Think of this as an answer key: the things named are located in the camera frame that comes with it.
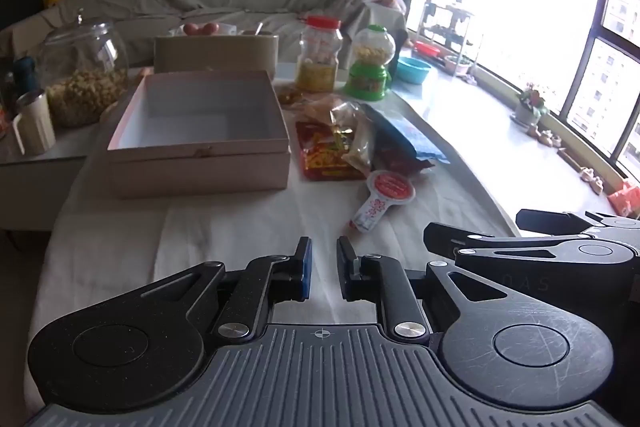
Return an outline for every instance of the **cardboard box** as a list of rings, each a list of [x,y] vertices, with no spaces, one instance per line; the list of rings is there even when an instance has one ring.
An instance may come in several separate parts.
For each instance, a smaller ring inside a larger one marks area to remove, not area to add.
[[[154,71],[267,71],[273,80],[278,36],[212,35],[156,37]]]
[[[107,151],[121,198],[286,188],[290,156],[265,71],[147,76]]]

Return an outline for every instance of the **glass jar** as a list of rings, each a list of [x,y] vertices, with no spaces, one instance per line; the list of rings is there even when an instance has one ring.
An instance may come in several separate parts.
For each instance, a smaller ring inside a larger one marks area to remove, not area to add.
[[[332,91],[342,47],[340,21],[319,15],[306,18],[300,37],[296,85],[309,91]]]
[[[113,23],[82,14],[47,36],[36,68],[57,126],[97,122],[129,87],[127,51]]]
[[[354,61],[345,92],[362,100],[380,100],[388,87],[386,65],[396,54],[396,43],[386,28],[372,24],[358,32],[351,51]]]

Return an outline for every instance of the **red label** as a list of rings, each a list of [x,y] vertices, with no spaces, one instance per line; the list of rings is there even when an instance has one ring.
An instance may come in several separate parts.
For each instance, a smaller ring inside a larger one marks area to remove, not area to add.
[[[391,200],[407,200],[413,194],[411,185],[408,182],[392,172],[384,172],[379,174],[373,186],[385,198]]]

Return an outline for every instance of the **sofa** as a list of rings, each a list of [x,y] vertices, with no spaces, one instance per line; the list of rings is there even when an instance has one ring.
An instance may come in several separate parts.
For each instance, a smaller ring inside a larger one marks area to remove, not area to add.
[[[153,63],[154,37],[187,22],[222,22],[238,30],[255,28],[279,35],[279,60],[294,62],[299,52],[303,17],[323,14],[342,21],[347,60],[353,37],[369,24],[395,32],[404,29],[403,15],[367,0],[61,0],[57,5],[0,32],[0,58],[37,57],[38,47],[55,28],[73,23],[82,9],[85,19],[113,20],[127,46],[132,67]]]

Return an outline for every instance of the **red bowl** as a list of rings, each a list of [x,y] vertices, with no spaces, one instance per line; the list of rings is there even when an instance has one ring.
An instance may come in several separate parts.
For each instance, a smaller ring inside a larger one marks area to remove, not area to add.
[[[414,42],[414,49],[419,54],[426,55],[427,57],[437,57],[440,54],[439,47],[419,41]]]

